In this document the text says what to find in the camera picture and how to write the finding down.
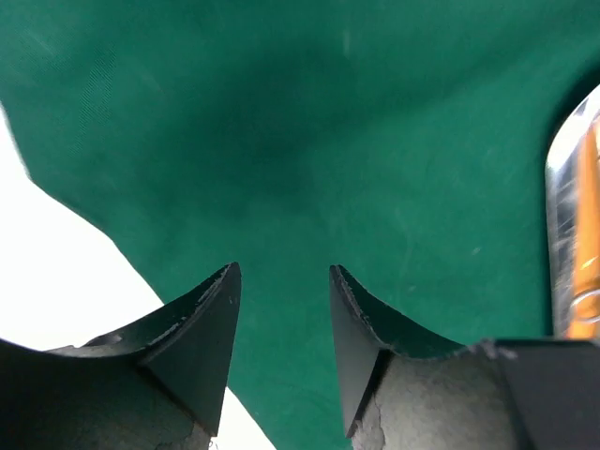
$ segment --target green cloth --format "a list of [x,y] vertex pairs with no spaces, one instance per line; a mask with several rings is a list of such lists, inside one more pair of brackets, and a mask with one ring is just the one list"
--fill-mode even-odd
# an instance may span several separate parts
[[329,264],[458,342],[548,332],[544,159],[599,13],[4,0],[0,100],[33,179],[164,301],[241,263],[232,390],[279,450],[347,448]]

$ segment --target orange object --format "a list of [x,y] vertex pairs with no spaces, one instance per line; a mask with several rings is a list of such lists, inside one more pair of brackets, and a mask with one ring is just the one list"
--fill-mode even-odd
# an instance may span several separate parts
[[[596,125],[585,136],[577,161],[577,211],[573,287],[579,295],[600,288],[600,176]],[[600,322],[585,322],[600,315],[600,295],[582,299],[573,308],[567,330],[571,339],[598,335]]]

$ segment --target green fabric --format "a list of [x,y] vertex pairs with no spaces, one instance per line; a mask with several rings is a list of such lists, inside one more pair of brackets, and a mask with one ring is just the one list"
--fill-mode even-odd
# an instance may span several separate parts
[[327,267],[463,343],[548,331],[543,166],[600,61],[576,0],[4,0],[34,180],[169,301],[239,261],[230,384],[279,450],[342,438]]

